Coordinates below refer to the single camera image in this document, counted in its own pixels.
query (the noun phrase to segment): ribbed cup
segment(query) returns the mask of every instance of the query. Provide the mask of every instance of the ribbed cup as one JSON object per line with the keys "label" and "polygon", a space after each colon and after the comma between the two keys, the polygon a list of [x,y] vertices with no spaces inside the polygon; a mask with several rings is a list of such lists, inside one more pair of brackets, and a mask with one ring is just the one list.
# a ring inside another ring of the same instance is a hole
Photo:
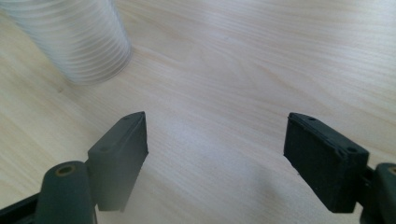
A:
{"label": "ribbed cup", "polygon": [[0,0],[0,8],[73,83],[107,80],[130,61],[112,0]]}

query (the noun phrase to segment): wooden table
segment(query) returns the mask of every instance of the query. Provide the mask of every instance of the wooden table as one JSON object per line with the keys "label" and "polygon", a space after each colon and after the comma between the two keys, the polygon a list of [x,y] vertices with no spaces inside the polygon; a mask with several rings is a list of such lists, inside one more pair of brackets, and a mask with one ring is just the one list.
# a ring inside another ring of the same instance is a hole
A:
{"label": "wooden table", "polygon": [[116,0],[122,73],[76,86],[0,14],[0,207],[146,111],[149,155],[125,213],[99,223],[358,223],[283,157],[289,112],[396,162],[394,1]]}

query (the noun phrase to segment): translucent cup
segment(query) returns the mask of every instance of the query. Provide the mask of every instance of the translucent cup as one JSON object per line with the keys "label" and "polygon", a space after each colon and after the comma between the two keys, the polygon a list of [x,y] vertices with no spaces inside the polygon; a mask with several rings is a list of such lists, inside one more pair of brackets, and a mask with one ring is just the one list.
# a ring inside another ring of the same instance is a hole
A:
{"label": "translucent cup", "polygon": [[131,59],[112,0],[0,0],[0,8],[73,83],[108,80]]}

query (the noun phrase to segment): wood grain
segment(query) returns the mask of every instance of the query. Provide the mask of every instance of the wood grain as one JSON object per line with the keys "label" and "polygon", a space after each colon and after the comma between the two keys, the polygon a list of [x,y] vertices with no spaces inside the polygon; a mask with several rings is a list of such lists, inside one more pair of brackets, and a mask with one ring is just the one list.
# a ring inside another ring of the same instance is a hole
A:
{"label": "wood grain", "polygon": [[282,156],[305,113],[396,162],[394,1],[116,0],[134,55],[75,86],[0,12],[0,207],[84,161],[119,118],[150,154],[123,214],[99,223],[358,223],[331,214]]}

